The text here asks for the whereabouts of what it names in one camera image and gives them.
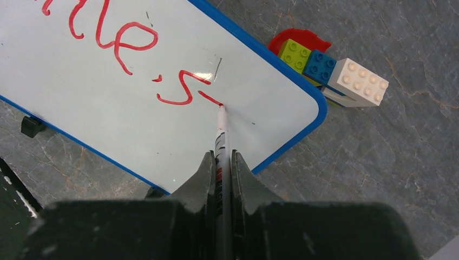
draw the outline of white lego brick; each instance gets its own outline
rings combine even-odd
[[[348,96],[341,96],[327,87],[322,87],[320,91],[322,91],[322,94],[324,94],[324,96],[328,99],[340,104],[343,107],[364,107],[364,105],[360,104],[356,100]]]
[[[379,106],[389,82],[350,58],[336,63],[330,87],[358,101],[362,106]]]

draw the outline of gray marble floor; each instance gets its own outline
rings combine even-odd
[[[458,0],[212,0],[264,44],[310,29],[390,82],[380,107],[330,107],[316,131],[258,178],[288,200],[378,201],[424,258],[459,235]],[[37,199],[141,198],[148,186],[51,130],[30,139],[0,103],[0,156]]]

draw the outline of red lego piece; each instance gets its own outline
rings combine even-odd
[[[317,34],[309,30],[291,28],[276,35],[269,43],[268,49],[278,55],[282,44],[288,39],[292,39],[310,50],[319,50],[322,53],[331,46],[331,42],[321,40]]]

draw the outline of blue whiteboard frame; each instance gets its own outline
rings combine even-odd
[[[220,26],[222,26],[225,30],[227,30],[230,34],[240,40],[243,44],[249,47],[253,52],[258,54],[261,58],[263,58],[266,62],[271,64],[275,67],[278,71],[280,71],[284,76],[288,77],[293,83],[298,85],[299,88],[304,90],[308,93],[316,102],[319,107],[319,113],[317,114],[316,119],[310,123],[306,128],[300,131],[297,135],[295,135],[292,139],[282,145],[277,151],[271,154],[268,158],[266,158],[263,162],[261,162],[258,166],[252,169],[254,174],[258,174],[261,170],[263,170],[266,166],[268,166],[271,162],[276,160],[280,157],[283,153],[285,153],[288,149],[294,146],[296,143],[300,142],[301,139],[305,138],[309,133],[311,133],[314,129],[316,129],[322,122],[325,120],[327,115],[327,104],[324,98],[324,95],[312,84],[310,84],[307,80],[304,79],[302,75],[294,71],[290,68],[286,63],[284,63],[281,59],[275,56],[274,53],[270,52],[264,45],[259,43],[255,38],[250,36],[246,31],[244,31],[241,27],[231,21],[228,17],[226,17],[222,12],[220,12],[217,8],[213,5],[208,3],[206,0],[188,0],[192,3],[195,7],[201,10],[204,14],[210,17],[212,20],[217,22]],[[7,99],[6,97],[0,95],[0,100],[5,101],[6,103],[12,105],[13,107],[21,110],[25,114],[30,116],[36,117],[32,112],[28,111],[27,109],[19,106],[18,104],[12,102],[11,100]],[[105,154],[97,151],[96,149],[92,148],[91,146],[83,143],[82,141],[76,139],[75,137],[71,136],[69,133],[59,129],[58,127],[54,126],[50,122],[44,121],[44,123],[54,129],[55,131],[63,134],[70,140],[86,147],[88,150],[92,151],[93,153],[99,155],[100,157],[110,161],[112,164],[118,166],[119,168],[125,170],[126,172],[136,176],[137,178],[143,180],[145,183],[149,184],[152,187],[164,192],[165,194],[170,194],[166,190],[158,187],[151,181],[145,179],[144,177],[138,175],[137,173],[133,172],[132,170],[126,168],[125,166],[121,165],[117,161],[109,158]]]

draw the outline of whiteboard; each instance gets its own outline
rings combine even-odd
[[[326,115],[319,90],[202,0],[0,0],[0,43],[2,100],[166,192],[213,150],[214,102],[255,173]]]

